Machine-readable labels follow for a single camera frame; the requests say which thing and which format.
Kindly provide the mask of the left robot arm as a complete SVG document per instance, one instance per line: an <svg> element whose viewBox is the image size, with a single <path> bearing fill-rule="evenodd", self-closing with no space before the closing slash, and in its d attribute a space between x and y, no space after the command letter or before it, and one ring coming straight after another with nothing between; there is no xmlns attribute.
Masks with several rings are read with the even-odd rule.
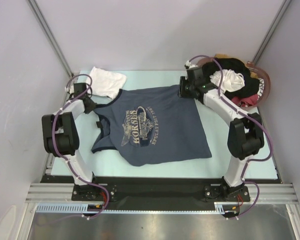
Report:
<svg viewBox="0 0 300 240"><path fill-rule="evenodd" d="M95 175L80 153L80 137L75 123L80 115L89 114L96 107L88 91L88 84L75 83L71 98L55 113L44 115L41 125L45 151L62 159L74 183L84 186L83 194L95 200L100 196L101 188L93 183Z"/></svg>

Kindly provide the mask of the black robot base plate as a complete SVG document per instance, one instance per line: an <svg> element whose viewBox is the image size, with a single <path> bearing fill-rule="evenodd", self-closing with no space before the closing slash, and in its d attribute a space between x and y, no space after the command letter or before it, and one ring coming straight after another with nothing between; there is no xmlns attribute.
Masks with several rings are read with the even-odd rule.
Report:
<svg viewBox="0 0 300 240"><path fill-rule="evenodd" d="M198 210L208 203L226 202L230 205L249 203L255 186L230 194L222 191L221 178L159 178L159 177L97 177L99 185L79 185L73 202L88 202L108 205L115 209L172 208L174 210Z"/></svg>

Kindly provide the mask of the white graphic tank top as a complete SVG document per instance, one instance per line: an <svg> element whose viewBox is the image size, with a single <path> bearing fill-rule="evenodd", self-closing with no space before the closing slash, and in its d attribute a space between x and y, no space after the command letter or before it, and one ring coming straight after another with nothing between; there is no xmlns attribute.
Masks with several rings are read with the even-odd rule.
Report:
<svg viewBox="0 0 300 240"><path fill-rule="evenodd" d="M124 74L111 72L101 68L93 67L89 73L92 78L92 94L99 97L115 99L127 81Z"/></svg>

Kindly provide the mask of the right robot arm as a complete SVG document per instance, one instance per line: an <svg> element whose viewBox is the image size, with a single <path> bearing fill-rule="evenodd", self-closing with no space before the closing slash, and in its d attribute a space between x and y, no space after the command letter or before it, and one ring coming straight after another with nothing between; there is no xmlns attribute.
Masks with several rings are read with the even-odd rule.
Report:
<svg viewBox="0 0 300 240"><path fill-rule="evenodd" d="M213 83L204 80L199 66L185 66L186 76L180 77L181 98L198 100L213 110L229 127L227 148L231 154L228 169L222 177L221 196L232 201L244 187L249 162L264 147L265 140L259 114L249 114L229 100Z"/></svg>

